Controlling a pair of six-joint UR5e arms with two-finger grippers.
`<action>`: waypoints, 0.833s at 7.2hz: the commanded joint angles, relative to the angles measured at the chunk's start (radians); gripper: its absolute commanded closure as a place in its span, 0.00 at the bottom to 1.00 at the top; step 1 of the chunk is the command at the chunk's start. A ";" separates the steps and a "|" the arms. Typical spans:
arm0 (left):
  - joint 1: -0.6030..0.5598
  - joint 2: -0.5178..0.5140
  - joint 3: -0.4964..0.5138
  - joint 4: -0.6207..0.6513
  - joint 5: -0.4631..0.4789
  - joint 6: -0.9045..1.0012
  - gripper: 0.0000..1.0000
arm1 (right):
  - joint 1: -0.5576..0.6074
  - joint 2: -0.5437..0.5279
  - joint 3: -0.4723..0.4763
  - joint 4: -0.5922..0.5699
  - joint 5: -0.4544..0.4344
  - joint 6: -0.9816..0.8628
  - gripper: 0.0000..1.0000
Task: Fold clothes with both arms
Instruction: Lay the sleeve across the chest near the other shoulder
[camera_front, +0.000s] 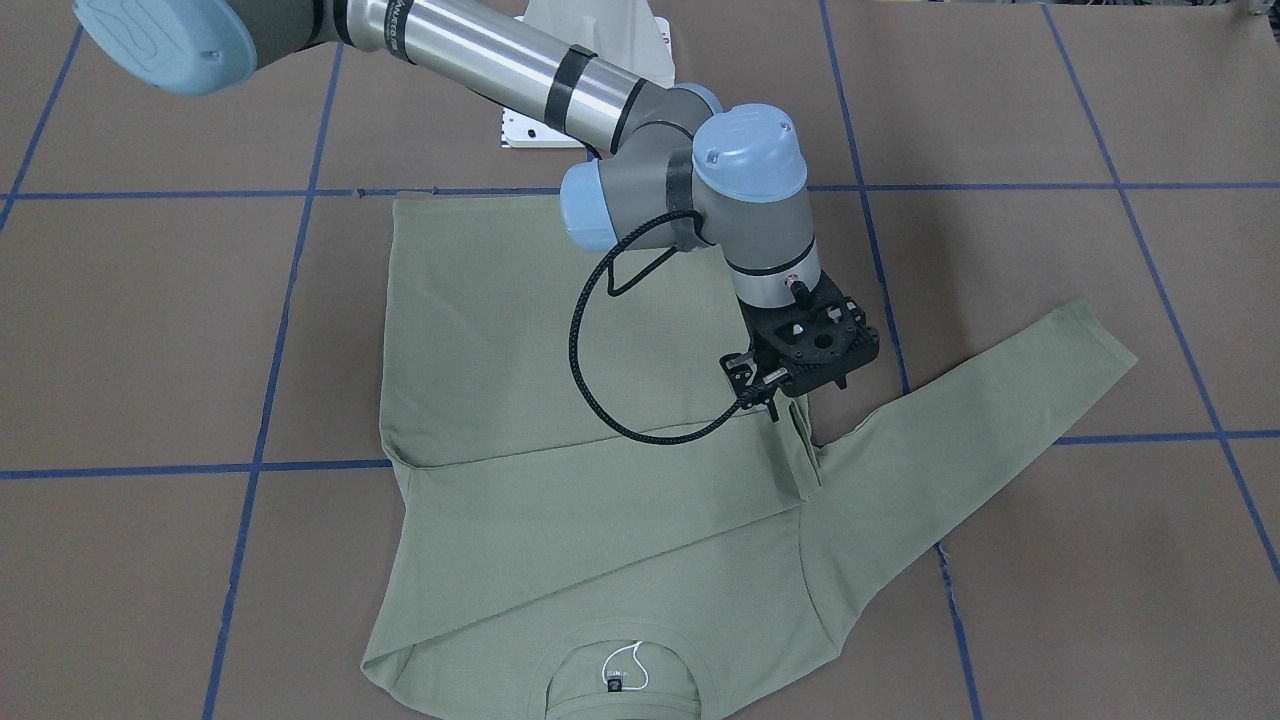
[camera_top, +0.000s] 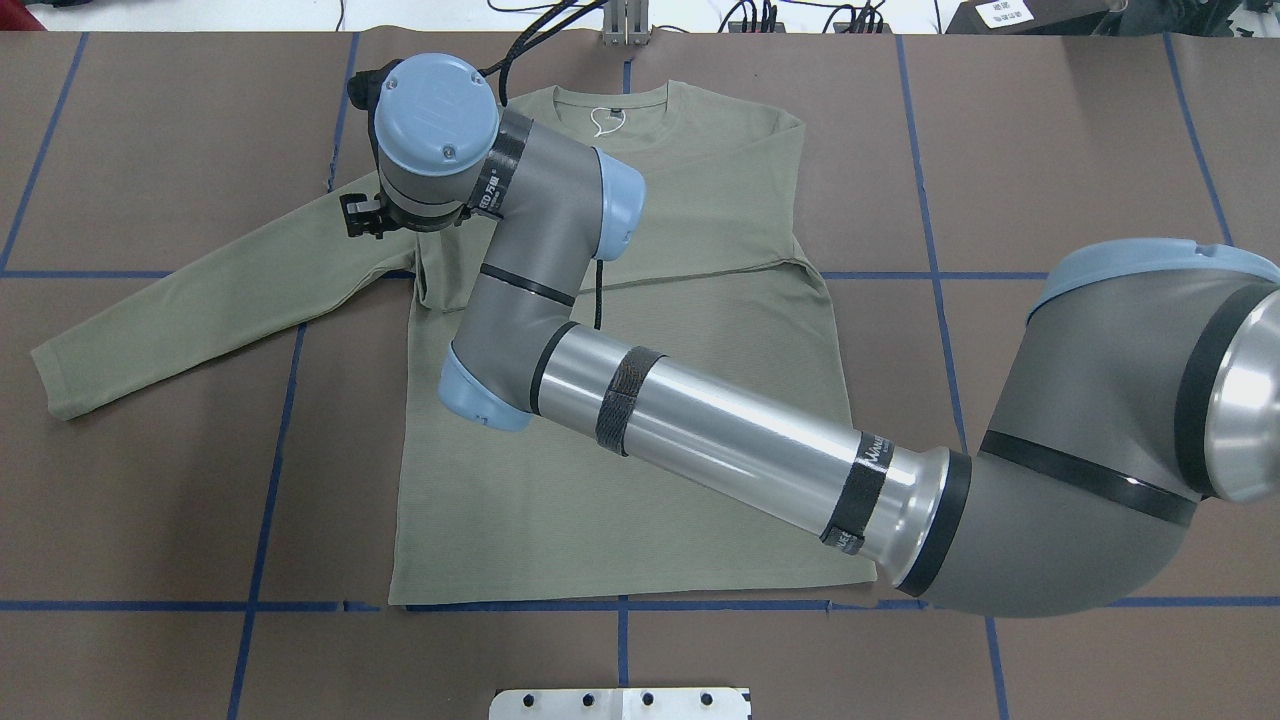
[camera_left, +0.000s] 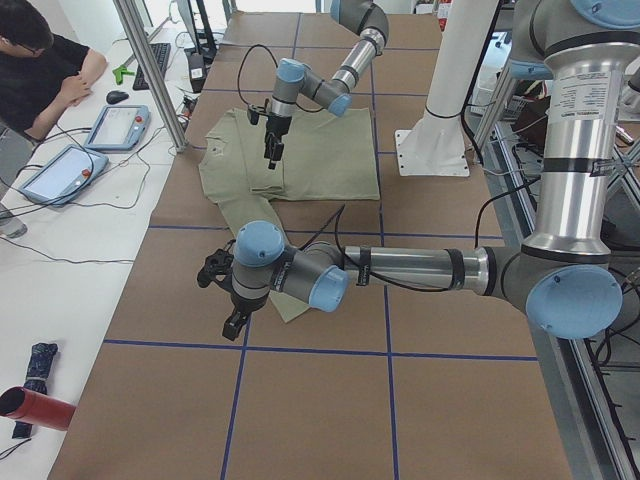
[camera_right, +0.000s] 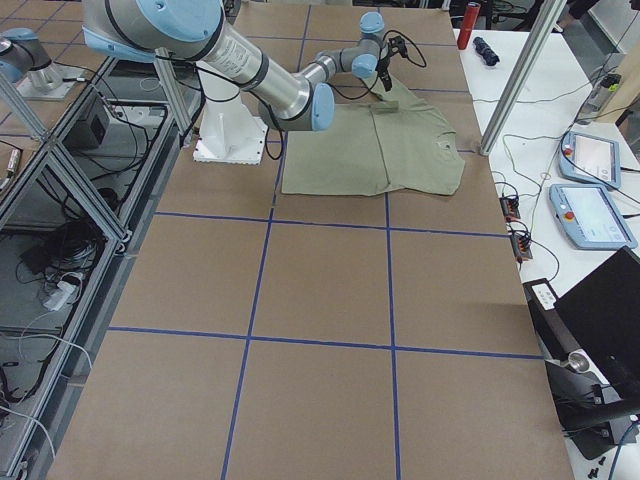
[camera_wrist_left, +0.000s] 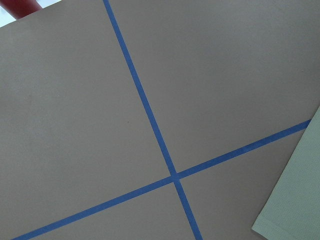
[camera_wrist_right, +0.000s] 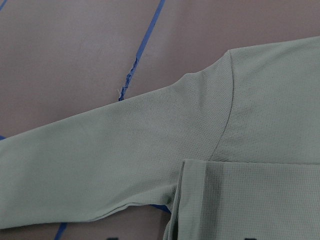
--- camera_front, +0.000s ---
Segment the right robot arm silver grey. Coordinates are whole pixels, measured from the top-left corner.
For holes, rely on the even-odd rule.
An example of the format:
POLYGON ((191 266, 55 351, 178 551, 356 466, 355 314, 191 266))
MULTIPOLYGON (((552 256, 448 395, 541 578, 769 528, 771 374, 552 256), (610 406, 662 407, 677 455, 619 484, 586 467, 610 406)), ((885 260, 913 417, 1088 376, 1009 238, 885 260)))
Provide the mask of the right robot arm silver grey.
POLYGON ((570 372, 588 300, 626 250, 664 258, 718 247, 749 336, 719 364, 735 407, 797 398, 876 360, 881 338, 822 270, 808 168, 791 118, 768 104, 723 109, 700 85, 664 88, 477 1, 76 1, 90 37, 146 85, 204 96, 321 44, 384 51, 605 152, 559 190, 570 238, 604 258, 570 323, 570 372))

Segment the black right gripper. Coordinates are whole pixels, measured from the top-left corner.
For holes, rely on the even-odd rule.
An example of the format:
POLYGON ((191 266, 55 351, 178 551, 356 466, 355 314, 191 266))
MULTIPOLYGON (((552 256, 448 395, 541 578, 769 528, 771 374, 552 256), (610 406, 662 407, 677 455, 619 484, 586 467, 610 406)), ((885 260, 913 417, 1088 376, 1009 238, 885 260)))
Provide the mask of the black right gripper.
POLYGON ((828 383, 849 388, 849 373, 874 361, 881 334, 867 324, 861 306, 826 274, 814 286, 791 281, 783 307, 740 304, 750 345, 726 354, 719 366, 736 395, 749 393, 749 407, 762 404, 780 420, 774 392, 797 398, 828 383))

